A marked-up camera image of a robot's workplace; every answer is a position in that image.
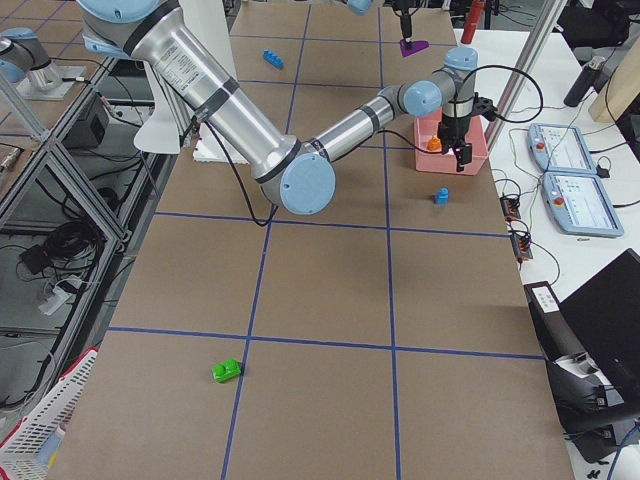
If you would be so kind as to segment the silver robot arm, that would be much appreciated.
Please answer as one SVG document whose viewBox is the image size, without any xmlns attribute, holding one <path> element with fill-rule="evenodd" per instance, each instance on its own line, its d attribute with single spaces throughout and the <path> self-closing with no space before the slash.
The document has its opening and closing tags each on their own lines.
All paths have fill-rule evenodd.
<svg viewBox="0 0 640 480">
<path fill-rule="evenodd" d="M 345 0 L 344 4 L 356 15 L 365 14 L 372 6 L 370 0 Z M 390 2 L 393 13 L 399 18 L 402 40 L 407 46 L 413 42 L 413 24 L 411 11 L 412 2 L 406 0 L 392 0 Z"/>
<path fill-rule="evenodd" d="M 449 50 L 426 80 L 390 86 L 318 136 L 300 141 L 263 114 L 232 75 L 185 25 L 176 1 L 83 1 L 85 45 L 104 55 L 148 63 L 251 166 L 264 196 L 296 215 L 313 215 L 332 200 L 333 162 L 395 120 L 442 112 L 439 137 L 455 152 L 459 169 L 471 161 L 465 140 L 473 114 L 478 54 Z"/>
</svg>

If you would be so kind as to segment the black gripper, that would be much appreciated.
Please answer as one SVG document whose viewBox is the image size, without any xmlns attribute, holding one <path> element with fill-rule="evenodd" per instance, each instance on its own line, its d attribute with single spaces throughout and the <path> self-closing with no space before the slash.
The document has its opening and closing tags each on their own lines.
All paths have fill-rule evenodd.
<svg viewBox="0 0 640 480">
<path fill-rule="evenodd" d="M 438 126 L 438 137 L 443 150 L 453 148 L 456 172 L 461 173 L 472 162 L 472 145 L 466 143 L 468 116 L 454 117 L 442 113 Z"/>
</svg>

